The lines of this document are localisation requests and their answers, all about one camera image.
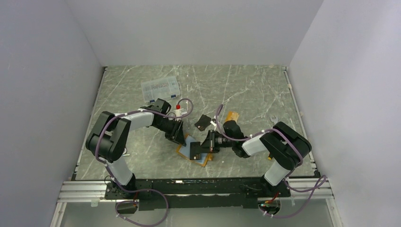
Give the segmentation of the black VIP card top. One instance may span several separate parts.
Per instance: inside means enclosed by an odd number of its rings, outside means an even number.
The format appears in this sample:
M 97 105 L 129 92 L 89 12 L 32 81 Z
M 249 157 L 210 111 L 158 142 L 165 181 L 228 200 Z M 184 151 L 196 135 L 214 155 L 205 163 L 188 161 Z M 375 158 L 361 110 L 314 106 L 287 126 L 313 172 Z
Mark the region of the black VIP card top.
M 191 142 L 190 143 L 190 160 L 200 160 L 201 153 L 200 153 L 201 143 L 200 142 Z

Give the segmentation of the orange leather card holder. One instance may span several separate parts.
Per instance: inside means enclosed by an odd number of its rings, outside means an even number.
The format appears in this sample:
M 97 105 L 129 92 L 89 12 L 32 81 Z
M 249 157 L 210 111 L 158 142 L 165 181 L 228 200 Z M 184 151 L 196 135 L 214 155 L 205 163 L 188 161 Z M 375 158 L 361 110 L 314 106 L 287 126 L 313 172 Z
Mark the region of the orange leather card holder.
M 200 142 L 197 141 L 196 139 L 194 139 L 189 134 L 186 134 L 184 136 L 184 138 L 185 138 L 186 145 L 185 146 L 179 145 L 177 147 L 177 149 L 176 149 L 176 153 L 180 157 L 182 157 L 182 158 L 184 158 L 184 159 L 186 159 L 186 160 L 188 160 L 188 161 L 190 161 L 190 162 L 192 162 L 194 164 L 197 164 L 197 165 L 199 165 L 201 167 L 205 167 L 207 165 L 208 161 L 212 161 L 213 160 L 213 155 L 211 153 L 200 153 L 199 154 L 199 159 L 192 160 L 192 158 L 196 157 L 196 154 L 194 152 L 194 148 L 195 147 L 194 147 L 194 145 L 191 145 L 191 144 L 192 143 L 200 144 Z

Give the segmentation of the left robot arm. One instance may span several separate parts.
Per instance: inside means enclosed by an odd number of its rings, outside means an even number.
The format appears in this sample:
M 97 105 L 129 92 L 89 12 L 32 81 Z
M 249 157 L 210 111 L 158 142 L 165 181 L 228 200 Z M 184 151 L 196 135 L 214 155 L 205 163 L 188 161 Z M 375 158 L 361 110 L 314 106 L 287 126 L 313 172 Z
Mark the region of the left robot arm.
M 182 119 L 191 112 L 180 111 L 169 116 L 171 108 L 167 101 L 157 99 L 149 106 L 127 113 L 103 111 L 87 136 L 86 149 L 106 167 L 111 180 L 118 185 L 117 192 L 123 198 L 131 198 L 136 192 L 135 174 L 128 168 L 123 158 L 131 131 L 154 127 L 164 132 L 167 140 L 178 145 L 186 145 Z

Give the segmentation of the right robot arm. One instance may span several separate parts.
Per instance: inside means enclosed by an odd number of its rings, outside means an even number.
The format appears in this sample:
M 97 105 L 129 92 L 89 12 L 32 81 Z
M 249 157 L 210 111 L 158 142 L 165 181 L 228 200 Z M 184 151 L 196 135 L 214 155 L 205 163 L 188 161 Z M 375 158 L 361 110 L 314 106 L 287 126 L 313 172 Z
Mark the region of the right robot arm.
M 273 159 L 261 182 L 261 192 L 272 196 L 279 190 L 279 184 L 288 177 L 312 150 L 311 143 L 283 122 L 277 122 L 271 129 L 245 136 L 236 121 L 223 124 L 224 132 L 208 131 L 203 142 L 190 144 L 190 159 L 198 160 L 202 154 L 218 153 L 220 148 L 231 148 L 241 158 L 251 157 L 267 151 Z

